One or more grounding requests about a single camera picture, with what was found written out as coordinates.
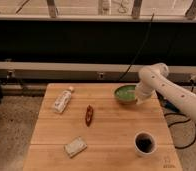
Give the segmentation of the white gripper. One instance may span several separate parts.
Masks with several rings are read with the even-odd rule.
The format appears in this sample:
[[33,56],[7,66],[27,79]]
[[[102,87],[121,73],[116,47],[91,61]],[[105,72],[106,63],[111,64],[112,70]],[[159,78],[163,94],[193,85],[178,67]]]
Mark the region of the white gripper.
[[144,83],[138,83],[135,88],[135,97],[137,104],[142,104],[145,100],[149,99],[153,94],[154,89]]

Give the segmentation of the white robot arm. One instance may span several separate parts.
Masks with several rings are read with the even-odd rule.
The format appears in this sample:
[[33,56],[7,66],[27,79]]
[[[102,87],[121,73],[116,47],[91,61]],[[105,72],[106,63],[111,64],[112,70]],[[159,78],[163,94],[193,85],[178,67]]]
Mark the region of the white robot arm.
[[142,103],[157,91],[196,123],[196,94],[169,81],[168,74],[169,68],[164,63],[142,67],[135,88],[137,102]]

